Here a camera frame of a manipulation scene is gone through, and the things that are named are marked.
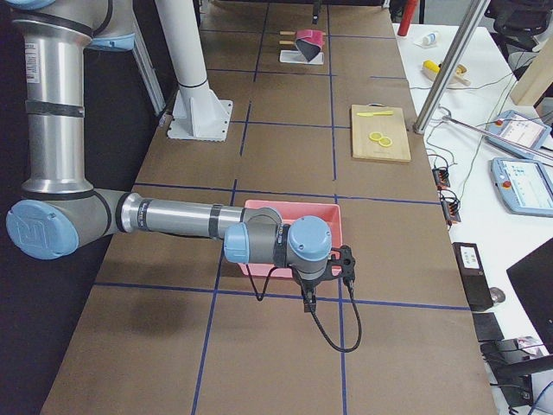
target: white table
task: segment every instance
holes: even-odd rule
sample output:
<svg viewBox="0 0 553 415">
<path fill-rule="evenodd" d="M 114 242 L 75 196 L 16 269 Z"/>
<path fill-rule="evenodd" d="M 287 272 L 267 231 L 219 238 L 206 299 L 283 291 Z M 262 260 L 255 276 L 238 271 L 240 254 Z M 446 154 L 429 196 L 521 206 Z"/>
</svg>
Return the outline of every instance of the white table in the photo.
<svg viewBox="0 0 553 415">
<path fill-rule="evenodd" d="M 410 26 L 407 36 L 397 36 L 397 44 L 417 113 L 421 110 L 429 89 L 416 88 L 431 86 L 431 81 L 422 72 L 423 62 L 432 60 L 440 63 L 448 51 L 456 30 L 457 28 L 453 26 L 415 24 Z M 437 47 L 425 49 L 413 43 L 431 31 L 439 32 Z M 471 87 L 483 86 L 504 78 L 481 89 L 448 89 L 441 100 L 441 105 L 452 112 L 453 118 L 467 124 L 479 125 L 509 109 L 517 110 L 532 118 L 536 117 L 533 107 L 516 106 L 510 98 L 505 100 L 506 94 L 516 80 L 514 76 L 506 76 L 511 73 L 511 69 L 485 28 L 477 28 L 461 58 L 461 64 L 467 68 L 466 78 L 471 80 Z M 452 86 L 464 87 L 461 84 Z M 437 110 L 433 118 L 440 118 L 442 115 L 443 112 Z M 434 128 L 436 125 L 438 125 L 437 122 L 430 123 L 424 139 L 428 139 L 429 134 L 432 133 L 429 140 L 432 144 L 437 144 L 453 153 L 456 165 L 450 168 L 449 179 L 451 189 L 461 196 L 462 183 L 470 170 L 480 134 L 454 124 L 441 124 Z M 550 147 L 552 143 L 553 140 L 549 137 L 545 145 Z M 428 147 L 433 150 L 432 152 L 446 157 L 448 162 L 452 163 L 452 156 L 447 151 Z M 452 242 L 477 244 L 488 285 L 499 287 L 505 293 L 505 302 L 490 310 L 495 313 L 505 338 L 511 339 L 523 335 L 538 338 L 511 286 L 506 269 L 553 237 L 553 219 L 508 213 L 494 189 L 489 173 L 489 161 L 497 156 L 509 155 L 486 142 L 482 143 L 461 198 L 461 223 L 451 227 L 449 236 Z M 553 169 L 549 167 L 547 169 L 548 174 L 553 176 Z M 494 398 L 500 413 L 507 413 L 501 392 L 498 388 L 494 389 L 496 389 Z"/>
</svg>

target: small wooden board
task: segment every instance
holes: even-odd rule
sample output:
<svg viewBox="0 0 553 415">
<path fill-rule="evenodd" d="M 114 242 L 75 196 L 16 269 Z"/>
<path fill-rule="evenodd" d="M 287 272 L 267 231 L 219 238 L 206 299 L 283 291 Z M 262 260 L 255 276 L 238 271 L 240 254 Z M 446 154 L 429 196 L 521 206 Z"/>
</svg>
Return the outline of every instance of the small wooden board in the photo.
<svg viewBox="0 0 553 415">
<path fill-rule="evenodd" d="M 392 110 L 393 115 L 361 117 L 358 112 Z M 382 147 L 369 139 L 374 131 L 391 138 L 390 147 Z M 391 106 L 352 105 L 352 153 L 353 158 L 408 163 L 411 161 L 409 141 L 405 130 L 404 112 Z"/>
</svg>

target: white pole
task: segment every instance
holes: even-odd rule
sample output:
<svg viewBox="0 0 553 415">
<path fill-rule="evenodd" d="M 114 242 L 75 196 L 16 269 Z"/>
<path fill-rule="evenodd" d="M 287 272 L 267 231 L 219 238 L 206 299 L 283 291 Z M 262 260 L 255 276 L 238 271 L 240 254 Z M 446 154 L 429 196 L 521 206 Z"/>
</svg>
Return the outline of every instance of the white pole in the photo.
<svg viewBox="0 0 553 415">
<path fill-rule="evenodd" d="M 209 89 L 193 0 L 156 0 L 179 93 L 173 110 L 172 138 L 223 141 L 232 112 Z"/>
</svg>

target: pink bin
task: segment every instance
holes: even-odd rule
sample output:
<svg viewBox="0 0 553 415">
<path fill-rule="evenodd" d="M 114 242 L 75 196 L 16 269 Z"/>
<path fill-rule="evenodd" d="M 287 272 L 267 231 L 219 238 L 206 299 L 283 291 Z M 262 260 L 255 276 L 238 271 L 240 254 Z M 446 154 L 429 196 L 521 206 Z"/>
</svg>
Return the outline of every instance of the pink bin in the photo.
<svg viewBox="0 0 553 415">
<path fill-rule="evenodd" d="M 295 201 L 246 201 L 246 208 L 274 208 L 283 217 L 283 222 L 292 224 L 297 219 L 303 216 L 317 216 L 323 219 L 330 227 L 332 233 L 332 246 L 342 246 L 342 225 L 340 217 L 340 206 L 327 203 L 300 203 Z M 239 264 L 244 275 L 248 275 L 248 271 L 244 264 Z M 250 264 L 251 275 L 256 277 L 266 277 L 271 264 Z M 340 268 L 333 269 L 333 274 L 338 275 Z M 272 277 L 292 278 L 292 271 L 289 269 L 279 269 L 272 273 Z"/>
</svg>

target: blue joint cap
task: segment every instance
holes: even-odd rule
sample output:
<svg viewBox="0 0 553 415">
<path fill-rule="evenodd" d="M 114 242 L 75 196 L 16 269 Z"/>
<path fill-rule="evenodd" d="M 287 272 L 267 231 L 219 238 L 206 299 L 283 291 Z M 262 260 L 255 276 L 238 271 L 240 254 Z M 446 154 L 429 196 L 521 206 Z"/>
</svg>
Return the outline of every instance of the blue joint cap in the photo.
<svg viewBox="0 0 553 415">
<path fill-rule="evenodd" d="M 89 49 L 111 52 L 126 52 L 135 47 L 135 34 L 116 37 L 97 37 L 87 46 Z"/>
<path fill-rule="evenodd" d="M 8 212 L 6 227 L 11 240 L 27 255 L 56 259 L 79 247 L 73 223 L 44 201 L 19 201 Z"/>
<path fill-rule="evenodd" d="M 229 262 L 250 262 L 250 237 L 245 223 L 236 223 L 226 229 L 224 248 L 225 257 Z"/>
<path fill-rule="evenodd" d="M 303 216 L 290 226 L 288 244 L 299 258 L 306 261 L 326 259 L 332 247 L 330 227 L 321 218 Z"/>
<path fill-rule="evenodd" d="M 6 0 L 6 3 L 19 10 L 37 10 L 49 6 L 55 0 Z"/>
</svg>

